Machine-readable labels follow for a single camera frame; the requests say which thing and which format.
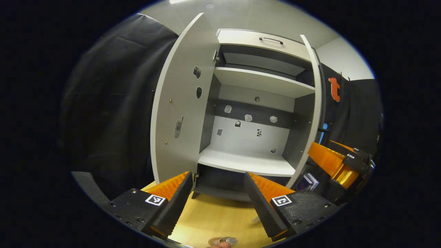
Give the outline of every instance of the blue object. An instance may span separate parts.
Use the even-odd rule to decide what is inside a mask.
[[[328,125],[326,123],[323,123],[323,129],[328,129]],[[324,134],[324,132],[321,132],[320,141],[318,142],[319,144],[321,144],[321,140],[323,139]]]

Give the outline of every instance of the white cabinet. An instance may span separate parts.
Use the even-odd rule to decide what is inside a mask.
[[[205,182],[250,171],[285,178],[290,187],[321,113],[318,59],[301,38],[304,44],[249,30],[216,32],[199,14],[171,49],[157,85],[150,130],[156,183],[203,167],[218,170],[205,173]]]

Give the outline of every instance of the cabinet door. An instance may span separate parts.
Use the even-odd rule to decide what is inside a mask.
[[[181,33],[165,61],[150,126],[157,184],[189,170],[196,173],[214,55],[219,47],[216,31],[200,13]]]
[[[315,85],[315,92],[314,92],[314,112],[312,115],[312,119],[309,120],[310,123],[310,132],[307,137],[307,141],[305,144],[304,149],[299,151],[293,151],[298,154],[299,163],[297,165],[297,168],[295,169],[294,175],[289,180],[286,187],[291,188],[295,182],[295,180],[300,176],[300,174],[303,171],[303,168],[305,167],[306,160],[308,159],[308,151],[309,148],[311,148],[311,144],[314,141],[315,137],[317,136],[318,132],[318,123],[320,121],[320,113],[321,113],[321,79],[320,79],[320,68],[318,63],[318,58],[312,49],[311,45],[309,44],[306,37],[301,34],[300,37],[302,38],[303,42],[305,43],[306,49],[308,50],[308,54],[311,60],[312,65],[312,72],[314,75],[314,85]]]

